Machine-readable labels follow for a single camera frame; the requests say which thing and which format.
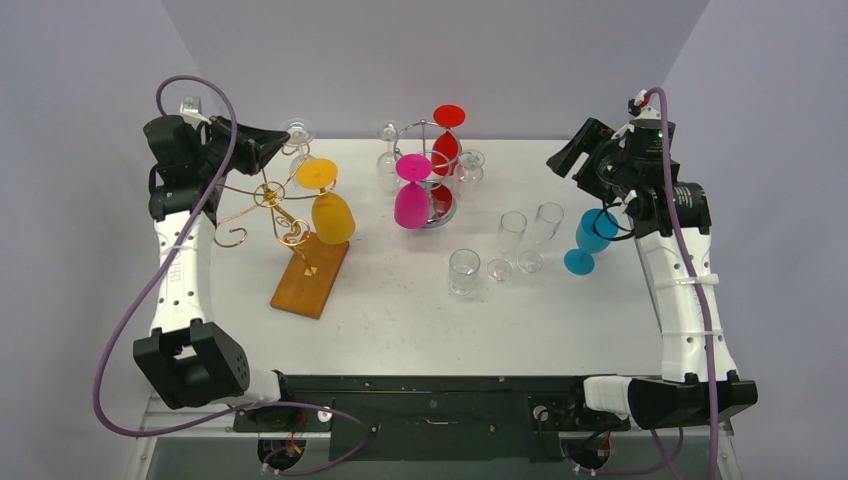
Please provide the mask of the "clear glass back gold rack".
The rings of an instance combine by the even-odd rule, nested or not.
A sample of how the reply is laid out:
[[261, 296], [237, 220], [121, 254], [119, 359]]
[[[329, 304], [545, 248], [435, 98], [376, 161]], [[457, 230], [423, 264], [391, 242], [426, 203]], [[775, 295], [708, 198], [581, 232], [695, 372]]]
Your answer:
[[311, 160], [311, 142], [315, 137], [315, 129], [311, 122], [303, 118], [286, 120], [280, 129], [289, 135], [289, 140], [281, 148], [280, 153], [290, 159], [286, 186], [299, 187], [296, 178], [301, 167]]

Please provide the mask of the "blue wine glass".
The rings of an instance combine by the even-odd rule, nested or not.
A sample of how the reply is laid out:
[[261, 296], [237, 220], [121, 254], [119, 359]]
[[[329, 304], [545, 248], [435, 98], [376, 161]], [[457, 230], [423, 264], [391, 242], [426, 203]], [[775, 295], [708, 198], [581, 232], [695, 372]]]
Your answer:
[[588, 275], [595, 268], [594, 256], [605, 250], [619, 232], [618, 221], [599, 208], [587, 210], [575, 231], [577, 247], [564, 255], [565, 267], [575, 275]]

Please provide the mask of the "clear champagne flute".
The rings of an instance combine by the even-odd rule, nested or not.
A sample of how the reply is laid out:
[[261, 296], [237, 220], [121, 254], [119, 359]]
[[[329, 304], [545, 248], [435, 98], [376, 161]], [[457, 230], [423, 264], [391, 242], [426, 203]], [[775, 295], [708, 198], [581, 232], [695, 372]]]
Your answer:
[[487, 277], [496, 283], [508, 281], [513, 274], [509, 256], [520, 245], [527, 227], [527, 218], [519, 211], [508, 211], [501, 215], [497, 230], [500, 254], [486, 266]]

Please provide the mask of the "clear etched goblet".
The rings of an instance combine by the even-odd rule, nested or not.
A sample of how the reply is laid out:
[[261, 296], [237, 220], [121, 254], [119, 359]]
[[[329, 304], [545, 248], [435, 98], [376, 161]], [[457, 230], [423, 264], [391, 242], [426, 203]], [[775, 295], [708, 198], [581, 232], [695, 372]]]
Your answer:
[[471, 249], [462, 248], [454, 251], [449, 258], [449, 288], [459, 296], [470, 295], [475, 289], [481, 259]]

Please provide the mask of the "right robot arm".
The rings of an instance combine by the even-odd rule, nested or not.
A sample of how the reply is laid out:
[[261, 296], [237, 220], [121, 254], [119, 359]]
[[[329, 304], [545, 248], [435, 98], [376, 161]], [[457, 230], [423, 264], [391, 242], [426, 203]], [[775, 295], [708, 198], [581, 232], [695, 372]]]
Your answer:
[[621, 137], [588, 118], [548, 167], [579, 189], [621, 206], [631, 228], [661, 337], [657, 377], [590, 376], [564, 400], [566, 418], [588, 427], [603, 412], [642, 429], [721, 424], [756, 404], [757, 386], [743, 380], [730, 355], [717, 312], [710, 248], [712, 221], [703, 187], [663, 164], [657, 119], [631, 121]]

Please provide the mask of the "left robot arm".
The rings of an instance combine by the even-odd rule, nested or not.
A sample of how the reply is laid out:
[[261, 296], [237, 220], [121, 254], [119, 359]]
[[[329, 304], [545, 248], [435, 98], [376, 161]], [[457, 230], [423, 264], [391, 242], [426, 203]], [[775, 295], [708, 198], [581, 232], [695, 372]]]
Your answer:
[[285, 430], [297, 420], [298, 402], [281, 392], [277, 372], [251, 367], [241, 345], [214, 322], [210, 256], [221, 197], [217, 172], [256, 175], [290, 136], [234, 127], [220, 116], [192, 125], [165, 115], [143, 132], [156, 160], [148, 210], [164, 273], [149, 333], [133, 343], [134, 361], [171, 409], [261, 402], [260, 418]]

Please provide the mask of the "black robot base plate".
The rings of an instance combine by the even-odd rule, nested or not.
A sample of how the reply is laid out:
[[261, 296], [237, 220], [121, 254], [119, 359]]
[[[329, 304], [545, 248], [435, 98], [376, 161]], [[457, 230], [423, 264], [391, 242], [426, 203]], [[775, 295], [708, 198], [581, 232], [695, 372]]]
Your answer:
[[364, 441], [358, 461], [555, 462], [600, 445], [608, 431], [635, 431], [612, 413], [592, 411], [579, 376], [287, 375], [285, 401], [344, 412], [336, 418], [299, 408], [237, 414], [238, 433], [292, 440], [311, 453], [315, 435], [340, 458]]

